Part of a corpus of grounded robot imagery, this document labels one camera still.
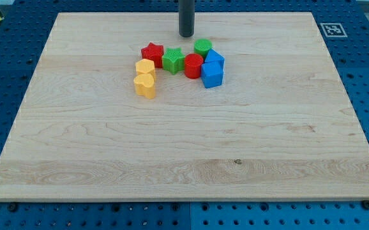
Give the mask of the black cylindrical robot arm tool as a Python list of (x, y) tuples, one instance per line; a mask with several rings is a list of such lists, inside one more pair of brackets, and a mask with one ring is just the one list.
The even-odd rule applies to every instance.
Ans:
[(194, 34), (195, 23), (195, 1), (179, 0), (179, 34), (182, 37), (191, 37)]

